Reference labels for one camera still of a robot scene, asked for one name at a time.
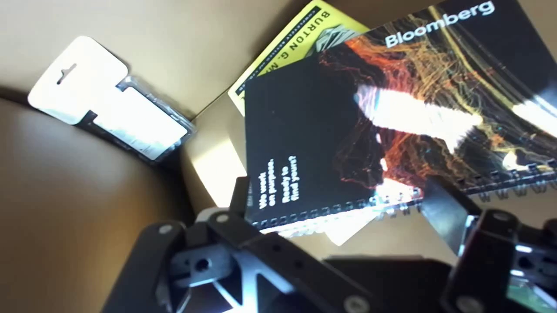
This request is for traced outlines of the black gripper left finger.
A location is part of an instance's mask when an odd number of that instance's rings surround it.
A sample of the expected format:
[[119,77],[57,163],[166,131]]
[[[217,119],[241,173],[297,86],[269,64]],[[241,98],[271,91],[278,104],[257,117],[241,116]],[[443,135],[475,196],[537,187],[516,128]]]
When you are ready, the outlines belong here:
[[247,201],[248,201],[248,177],[243,175],[234,180],[229,208],[233,211],[243,213],[247,208]]

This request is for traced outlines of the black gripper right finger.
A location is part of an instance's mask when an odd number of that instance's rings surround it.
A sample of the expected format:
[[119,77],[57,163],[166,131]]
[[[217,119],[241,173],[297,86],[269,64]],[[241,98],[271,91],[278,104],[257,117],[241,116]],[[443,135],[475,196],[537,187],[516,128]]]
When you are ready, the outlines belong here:
[[421,201],[421,213],[447,246],[459,255],[480,208],[457,189],[431,184]]

